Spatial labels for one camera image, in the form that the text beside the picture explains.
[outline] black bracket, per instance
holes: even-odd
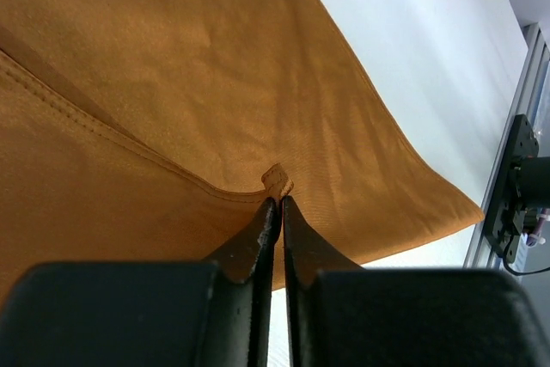
[[[522,164],[530,158],[536,158],[538,153],[539,144],[529,120],[525,115],[517,115],[504,147],[483,225],[486,239],[500,257],[503,256],[510,237],[522,233],[526,197],[522,194],[522,177],[519,174]],[[506,257],[510,263],[516,260],[519,240],[519,236],[514,236],[510,245]]]

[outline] black cable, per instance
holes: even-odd
[[[510,268],[510,264],[508,264],[507,257],[508,257],[508,252],[510,251],[510,246],[512,245],[512,241],[514,241],[514,236],[515,235],[510,236],[510,240],[508,241],[508,243],[506,244],[506,247],[504,248],[502,263],[504,265],[504,268],[506,268],[506,271],[508,271],[510,274],[517,275],[517,276],[540,274],[541,272],[550,271],[550,266],[548,268],[542,268],[541,270],[529,271],[529,272],[518,272]]]

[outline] metal frame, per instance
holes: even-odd
[[[529,194],[533,192],[529,190],[537,190],[541,186],[541,175],[529,174],[532,169],[529,165],[533,165],[530,162],[536,161],[538,166],[542,161],[546,165],[544,158],[536,158],[538,153],[538,142],[527,116],[516,115],[483,225],[483,233],[493,251],[499,257],[504,257],[504,251],[507,250],[506,259],[510,263],[516,261],[516,252],[522,246],[520,235],[526,215],[525,206]]]
[[[506,120],[504,134],[500,140],[497,157],[492,167],[489,179],[490,183],[481,203],[481,208],[484,212],[487,212],[489,206],[497,179],[498,167],[502,161],[512,121],[516,115],[525,113],[531,124],[534,123],[536,108],[541,99],[541,85],[544,82],[545,69],[547,68],[548,61],[550,61],[550,51],[539,25],[537,23],[529,25],[524,28],[523,33],[529,50],[517,84],[516,94],[510,107],[508,119]],[[483,223],[478,223],[474,228],[472,240],[466,259],[464,260],[464,267],[466,268],[497,268],[500,265],[500,258],[483,236],[482,230]]]

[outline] mustard cloth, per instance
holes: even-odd
[[[0,299],[48,260],[201,259],[290,190],[359,263],[482,219],[319,0],[0,0],[0,51]]]

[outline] fabric fold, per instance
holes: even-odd
[[[0,0],[0,28],[3,291],[40,260],[202,258],[290,190],[359,263],[483,217],[319,0]]]

